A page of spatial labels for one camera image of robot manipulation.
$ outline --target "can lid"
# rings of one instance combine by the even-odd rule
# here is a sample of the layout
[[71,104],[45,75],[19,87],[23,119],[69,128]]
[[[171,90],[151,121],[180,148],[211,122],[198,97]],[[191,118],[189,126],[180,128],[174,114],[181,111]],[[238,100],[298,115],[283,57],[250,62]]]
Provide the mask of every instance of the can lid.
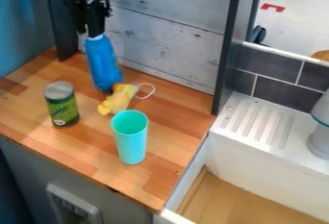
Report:
[[47,85],[43,94],[46,98],[51,100],[62,100],[71,95],[74,87],[70,82],[58,81]]

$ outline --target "blue wall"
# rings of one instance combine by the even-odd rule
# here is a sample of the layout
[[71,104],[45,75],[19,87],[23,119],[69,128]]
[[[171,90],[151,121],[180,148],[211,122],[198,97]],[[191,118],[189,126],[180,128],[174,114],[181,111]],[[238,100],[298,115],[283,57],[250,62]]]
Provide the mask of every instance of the blue wall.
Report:
[[0,78],[52,44],[47,0],[0,0]]

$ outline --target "black pole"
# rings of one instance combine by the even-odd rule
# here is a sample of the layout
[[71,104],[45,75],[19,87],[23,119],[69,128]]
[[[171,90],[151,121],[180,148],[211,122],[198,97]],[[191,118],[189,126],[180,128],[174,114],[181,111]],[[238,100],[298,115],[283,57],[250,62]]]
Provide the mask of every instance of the black pole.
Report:
[[248,41],[248,42],[251,41],[250,39],[252,37],[252,30],[254,29],[254,26],[255,26],[255,19],[256,19],[259,4],[260,4],[260,0],[254,0],[252,3],[247,38],[246,38],[246,41]]
[[64,0],[48,0],[48,7],[57,47],[57,56],[60,61],[64,61],[78,51],[75,26]]

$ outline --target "wooden plank wall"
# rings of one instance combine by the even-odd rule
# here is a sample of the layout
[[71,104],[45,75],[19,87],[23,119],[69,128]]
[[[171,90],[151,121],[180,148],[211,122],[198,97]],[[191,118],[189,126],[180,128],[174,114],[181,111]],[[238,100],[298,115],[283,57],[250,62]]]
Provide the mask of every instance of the wooden plank wall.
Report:
[[120,60],[214,93],[230,0],[113,0],[107,35]]

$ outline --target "red sticker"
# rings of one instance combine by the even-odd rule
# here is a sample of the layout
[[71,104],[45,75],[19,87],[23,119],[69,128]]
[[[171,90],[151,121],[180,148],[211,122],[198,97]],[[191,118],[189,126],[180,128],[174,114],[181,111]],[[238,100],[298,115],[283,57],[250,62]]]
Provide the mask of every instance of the red sticker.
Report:
[[262,10],[267,10],[268,8],[274,8],[276,12],[282,12],[286,9],[285,7],[282,7],[282,6],[271,5],[271,4],[267,4],[267,3],[264,3],[261,6]]

